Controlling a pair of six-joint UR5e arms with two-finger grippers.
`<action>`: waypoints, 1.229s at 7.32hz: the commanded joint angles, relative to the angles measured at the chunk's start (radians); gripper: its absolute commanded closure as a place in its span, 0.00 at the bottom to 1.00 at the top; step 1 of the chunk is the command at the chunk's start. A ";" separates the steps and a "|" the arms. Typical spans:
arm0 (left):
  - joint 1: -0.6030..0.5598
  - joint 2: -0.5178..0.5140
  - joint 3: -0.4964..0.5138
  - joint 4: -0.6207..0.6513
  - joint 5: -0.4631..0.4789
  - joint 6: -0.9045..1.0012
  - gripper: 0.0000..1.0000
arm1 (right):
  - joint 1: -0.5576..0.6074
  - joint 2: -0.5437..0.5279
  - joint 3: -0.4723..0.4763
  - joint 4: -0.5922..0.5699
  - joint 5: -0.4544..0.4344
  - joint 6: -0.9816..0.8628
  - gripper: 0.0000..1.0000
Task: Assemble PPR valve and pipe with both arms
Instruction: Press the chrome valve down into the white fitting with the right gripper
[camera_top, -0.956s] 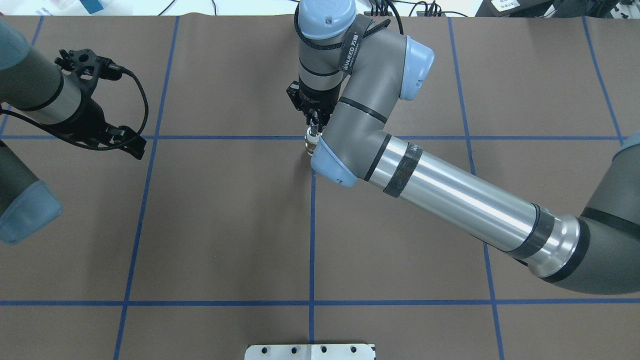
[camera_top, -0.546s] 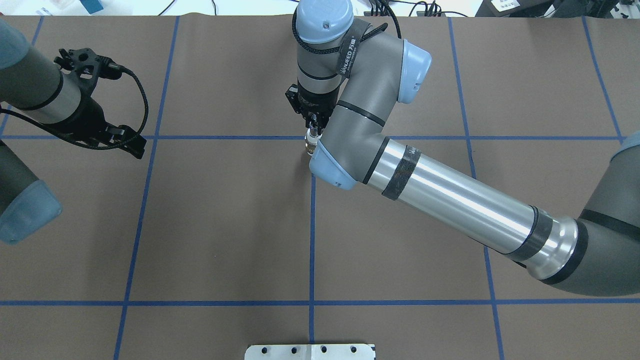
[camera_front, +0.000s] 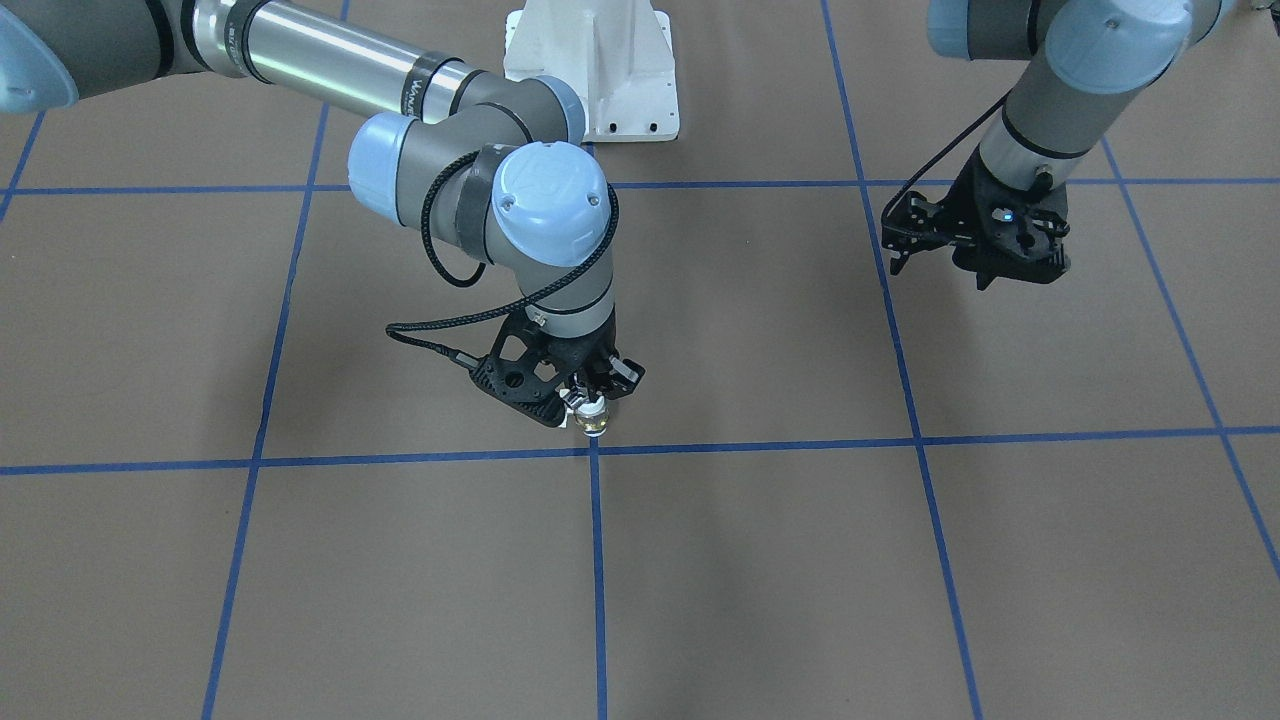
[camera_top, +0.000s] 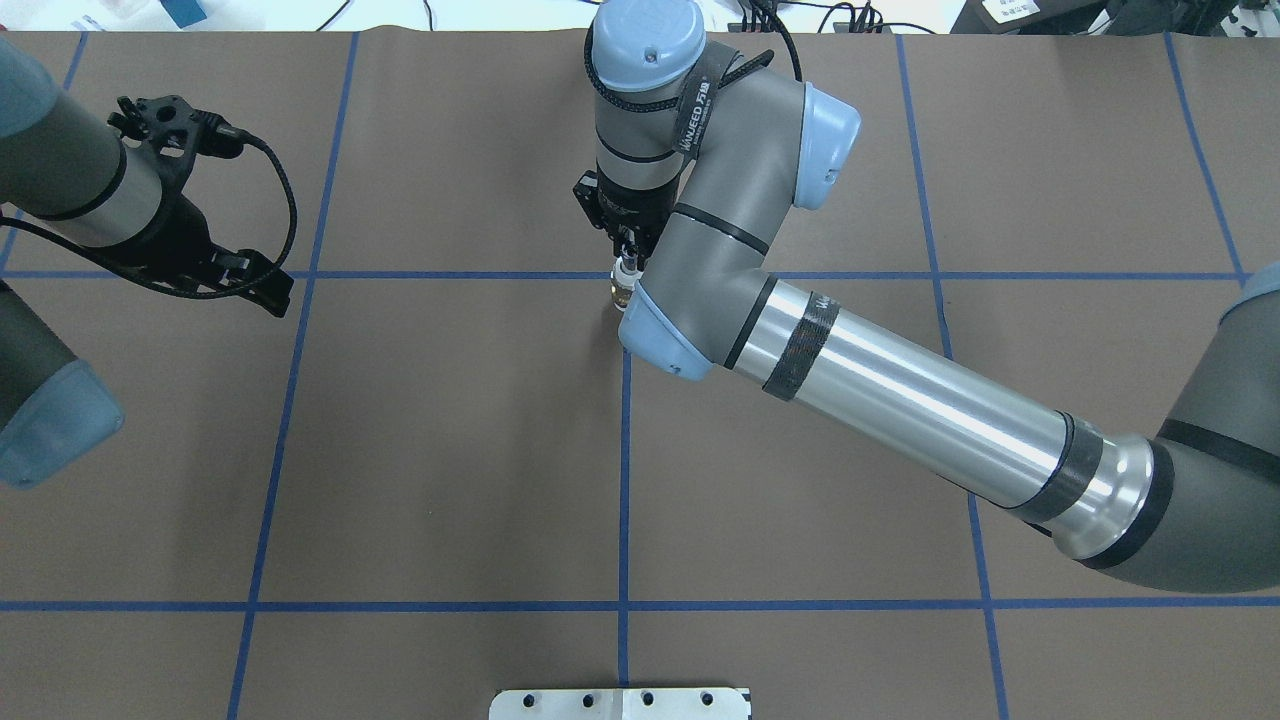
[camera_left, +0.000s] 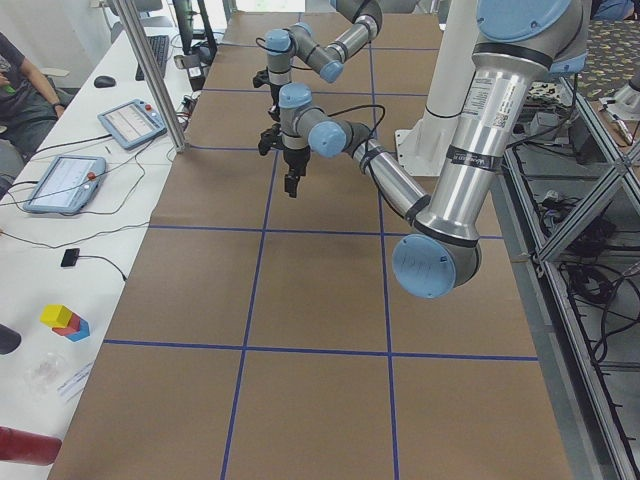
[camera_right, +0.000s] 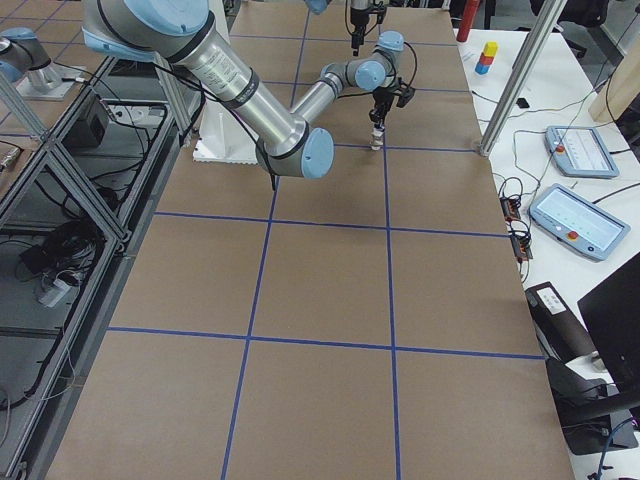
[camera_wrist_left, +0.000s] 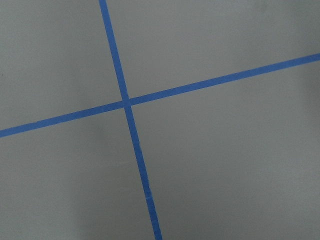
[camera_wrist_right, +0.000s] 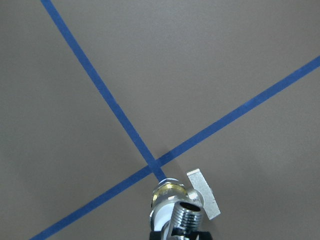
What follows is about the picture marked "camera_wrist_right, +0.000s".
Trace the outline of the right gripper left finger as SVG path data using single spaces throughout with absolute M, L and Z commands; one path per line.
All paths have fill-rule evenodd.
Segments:
M 167 234 L 164 231 L 151 231 L 149 240 L 167 240 Z

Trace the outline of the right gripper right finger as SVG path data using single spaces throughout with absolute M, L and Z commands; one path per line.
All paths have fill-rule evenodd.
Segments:
M 199 240 L 213 240 L 213 237 L 209 231 L 200 231 L 198 233 Z

